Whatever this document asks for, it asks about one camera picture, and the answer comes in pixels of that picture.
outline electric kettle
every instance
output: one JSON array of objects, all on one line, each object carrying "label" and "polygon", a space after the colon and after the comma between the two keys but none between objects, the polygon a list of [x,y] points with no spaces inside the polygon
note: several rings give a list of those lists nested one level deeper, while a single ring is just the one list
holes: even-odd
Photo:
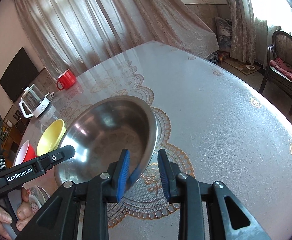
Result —
[{"label": "electric kettle", "polygon": [[[24,117],[39,117],[42,112],[45,111],[49,103],[49,99],[39,91],[35,84],[32,84],[30,87],[25,88],[25,93],[21,96],[19,107]],[[23,105],[26,106],[30,114],[26,114]]]}]

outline hand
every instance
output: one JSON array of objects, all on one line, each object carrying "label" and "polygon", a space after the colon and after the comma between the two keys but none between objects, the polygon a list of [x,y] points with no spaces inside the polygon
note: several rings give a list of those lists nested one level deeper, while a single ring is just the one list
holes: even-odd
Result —
[{"label": "hand", "polygon": [[[17,209],[18,222],[16,224],[16,227],[19,231],[21,231],[33,217],[33,212],[29,203],[29,195],[25,188],[21,188],[21,197],[23,201]],[[0,207],[0,235],[8,240],[11,240],[10,236],[2,226],[2,222],[10,224],[12,223],[12,218]]]}]

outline white kettle handle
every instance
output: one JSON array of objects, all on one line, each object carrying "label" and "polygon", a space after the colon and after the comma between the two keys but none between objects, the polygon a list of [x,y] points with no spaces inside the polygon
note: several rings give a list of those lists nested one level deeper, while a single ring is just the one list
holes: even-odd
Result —
[{"label": "white kettle handle", "polygon": [[19,107],[20,107],[20,109],[21,109],[21,111],[22,111],[24,117],[26,117],[26,118],[30,118],[30,117],[33,116],[33,114],[26,114],[26,112],[25,112],[25,110],[24,110],[24,108],[23,108],[23,100],[21,100],[21,101],[19,102]]}]

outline silver bolt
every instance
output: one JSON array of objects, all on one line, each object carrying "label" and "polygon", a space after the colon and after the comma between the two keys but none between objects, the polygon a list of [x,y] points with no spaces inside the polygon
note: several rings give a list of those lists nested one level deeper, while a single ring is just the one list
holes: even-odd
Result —
[{"label": "silver bolt", "polygon": [[216,181],[214,182],[214,186],[217,188],[223,188],[224,187],[224,183],[221,181]]},{"label": "silver bolt", "polygon": [[102,179],[108,179],[109,178],[109,174],[107,172],[104,172],[101,174],[101,178]]},{"label": "silver bolt", "polygon": [[188,176],[186,173],[181,172],[181,173],[178,173],[177,177],[179,179],[187,179]]},{"label": "silver bolt", "polygon": [[64,187],[71,187],[73,185],[73,182],[72,181],[70,181],[70,180],[68,180],[68,181],[66,181],[65,183],[64,183]]}]

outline metal bowl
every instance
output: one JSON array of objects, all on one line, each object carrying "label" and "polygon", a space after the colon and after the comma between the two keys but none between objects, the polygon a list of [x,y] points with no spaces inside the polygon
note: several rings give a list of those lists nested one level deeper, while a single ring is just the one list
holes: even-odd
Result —
[{"label": "metal bowl", "polygon": [[72,145],[75,156],[54,168],[60,186],[67,180],[82,183],[106,172],[123,148],[130,152],[129,189],[147,168],[157,141],[157,123],[150,106],[132,96],[102,100],[78,116],[58,147]]}]

